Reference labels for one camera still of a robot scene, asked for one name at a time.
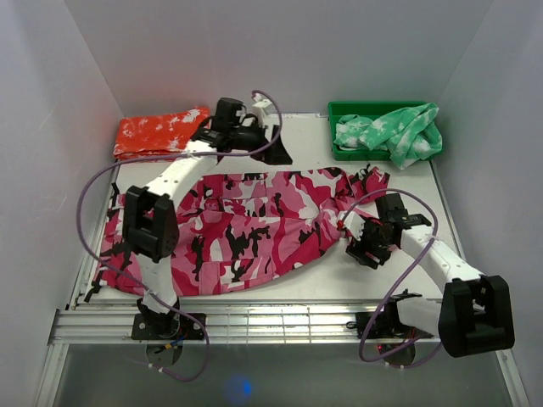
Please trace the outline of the pink camouflage trousers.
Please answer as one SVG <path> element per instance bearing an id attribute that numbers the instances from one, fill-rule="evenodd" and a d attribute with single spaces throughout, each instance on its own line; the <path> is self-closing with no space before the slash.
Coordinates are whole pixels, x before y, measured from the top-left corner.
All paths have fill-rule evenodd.
<path id="1" fill-rule="evenodd" d="M 377 166 L 203 177 L 176 211 L 175 293 L 243 291 L 321 258 L 342 236 L 338 218 L 389 178 Z"/>

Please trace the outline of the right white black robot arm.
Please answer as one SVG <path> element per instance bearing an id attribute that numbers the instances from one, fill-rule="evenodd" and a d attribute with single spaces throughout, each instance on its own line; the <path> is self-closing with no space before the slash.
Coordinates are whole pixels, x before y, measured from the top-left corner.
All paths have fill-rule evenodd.
<path id="1" fill-rule="evenodd" d="M 358 338 L 397 337 L 401 343 L 381 352 L 384 360 L 412 346 L 420 337 L 436 337 L 454 358 L 510 349 L 515 343 L 510 289 L 501 276 L 487 276 L 438 238 L 435 214 L 411 214 L 406 192 L 381 189 L 372 194 L 378 215 L 358 215 L 349 208 L 338 228 L 349 238 L 346 252 L 358 264 L 376 270 L 393 249 L 411 257 L 403 282 L 421 267 L 440 290 L 440 301 L 404 290 L 395 282 L 373 313 L 357 327 Z"/>

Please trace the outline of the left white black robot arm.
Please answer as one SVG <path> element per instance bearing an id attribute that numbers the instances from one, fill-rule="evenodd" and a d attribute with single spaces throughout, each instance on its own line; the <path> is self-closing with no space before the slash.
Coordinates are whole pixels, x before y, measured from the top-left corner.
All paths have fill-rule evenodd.
<path id="1" fill-rule="evenodd" d="M 144 295 L 137 307 L 146 326 L 159 337 L 174 337 L 180 328 L 179 300 L 171 276 L 171 256 L 179 240 L 176 209 L 193 185 L 226 156 L 269 165 L 292 164 L 281 142 L 283 125 L 264 121 L 280 112 L 268 94 L 253 93 L 252 113 L 235 98 L 221 98 L 216 111 L 190 137 L 181 156 L 143 187 L 127 189 L 122 238 L 136 255 Z"/>

